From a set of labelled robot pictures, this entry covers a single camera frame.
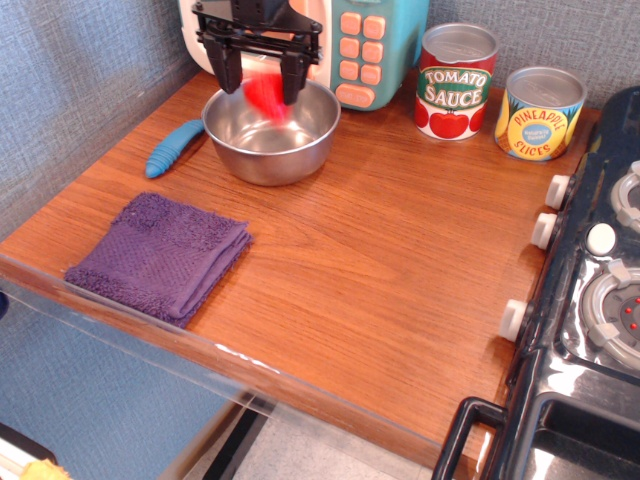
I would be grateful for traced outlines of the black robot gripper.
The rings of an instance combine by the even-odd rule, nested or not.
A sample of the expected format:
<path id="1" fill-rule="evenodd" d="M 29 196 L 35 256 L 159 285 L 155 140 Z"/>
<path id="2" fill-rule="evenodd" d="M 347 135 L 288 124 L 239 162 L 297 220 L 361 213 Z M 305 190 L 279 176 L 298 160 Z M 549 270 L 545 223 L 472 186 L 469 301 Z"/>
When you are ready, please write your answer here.
<path id="1" fill-rule="evenodd" d="M 243 52 L 281 56 L 283 102 L 293 105 L 310 64 L 321 60 L 322 25 L 288 1 L 197 1 L 196 35 L 221 89 L 233 94 L 242 82 Z"/>

